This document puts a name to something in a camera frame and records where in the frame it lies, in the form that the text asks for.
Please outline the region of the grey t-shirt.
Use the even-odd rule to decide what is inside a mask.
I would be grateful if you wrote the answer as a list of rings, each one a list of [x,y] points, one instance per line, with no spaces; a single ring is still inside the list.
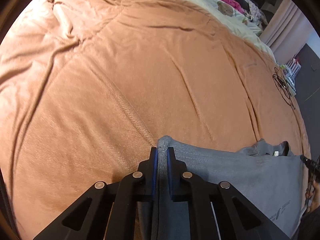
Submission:
[[[289,237],[301,218],[304,165],[288,142],[273,146],[261,139],[237,152],[187,145],[164,136],[157,142],[157,189],[153,218],[149,205],[138,205],[140,239],[190,239],[188,204],[170,199],[167,149],[205,181],[230,182]]]

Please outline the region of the orange-brown blanket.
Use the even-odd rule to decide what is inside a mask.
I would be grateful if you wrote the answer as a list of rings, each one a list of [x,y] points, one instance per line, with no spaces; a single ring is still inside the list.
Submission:
[[[1,170],[21,239],[164,136],[310,155],[274,58],[185,0],[34,0],[1,44]]]

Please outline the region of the pink curtain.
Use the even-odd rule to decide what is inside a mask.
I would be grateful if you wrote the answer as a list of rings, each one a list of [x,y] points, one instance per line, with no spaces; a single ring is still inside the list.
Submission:
[[[307,43],[313,27],[292,0],[283,0],[260,35],[276,61],[285,64]]]

